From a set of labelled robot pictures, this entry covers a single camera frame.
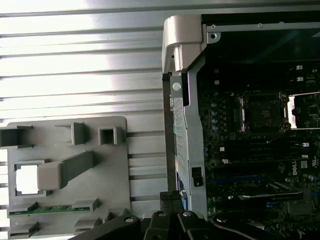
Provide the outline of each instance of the screw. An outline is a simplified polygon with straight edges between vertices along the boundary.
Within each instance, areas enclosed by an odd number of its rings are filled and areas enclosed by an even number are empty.
[[[217,217],[216,220],[217,220],[219,223],[225,223],[225,222],[227,221],[226,218],[221,217],[221,216]]]
[[[129,217],[125,220],[126,223],[132,223],[134,219],[132,217]]]
[[[192,216],[192,213],[189,212],[189,211],[185,211],[182,215],[183,215],[184,217],[191,217],[191,216]]]
[[[159,217],[165,217],[165,216],[167,216],[167,213],[166,213],[166,212],[160,212],[160,213],[158,214],[158,216],[159,216]]]

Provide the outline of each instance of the circuit board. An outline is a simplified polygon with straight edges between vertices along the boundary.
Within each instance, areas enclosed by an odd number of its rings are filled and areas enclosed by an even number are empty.
[[[205,65],[197,90],[209,218],[320,230],[320,63]]]
[[[80,212],[89,212],[89,207],[77,207],[72,208],[71,205],[64,206],[38,206],[35,205],[32,209],[28,211],[16,211],[9,212],[10,216],[16,215],[34,215],[34,214],[61,214],[61,213],[80,213]]]

